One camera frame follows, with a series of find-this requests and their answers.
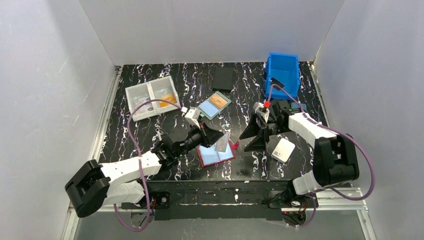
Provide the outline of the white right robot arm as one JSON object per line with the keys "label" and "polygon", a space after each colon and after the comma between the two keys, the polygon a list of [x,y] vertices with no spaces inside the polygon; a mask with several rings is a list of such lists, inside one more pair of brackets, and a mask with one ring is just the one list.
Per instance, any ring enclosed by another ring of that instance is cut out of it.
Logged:
{"label": "white right robot arm", "polygon": [[270,137],[287,132],[297,133],[313,148],[312,170],[292,179],[280,196],[285,200],[321,190],[359,177],[355,145],[347,137],[327,130],[301,109],[290,108],[282,100],[273,105],[275,118],[270,117],[269,102],[256,102],[253,113],[240,139],[252,138],[244,151],[263,152]]}

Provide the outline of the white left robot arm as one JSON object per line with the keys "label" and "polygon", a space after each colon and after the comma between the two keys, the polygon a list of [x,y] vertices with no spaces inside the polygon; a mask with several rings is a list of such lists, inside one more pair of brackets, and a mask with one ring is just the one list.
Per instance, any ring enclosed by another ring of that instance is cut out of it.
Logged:
{"label": "white left robot arm", "polygon": [[180,157],[198,146],[211,147],[223,136],[224,132],[205,123],[193,125],[189,130],[175,128],[141,156],[111,163],[98,163],[95,159],[85,162],[66,183],[65,192],[80,218],[107,205],[140,205],[151,199],[142,177],[173,168]]}

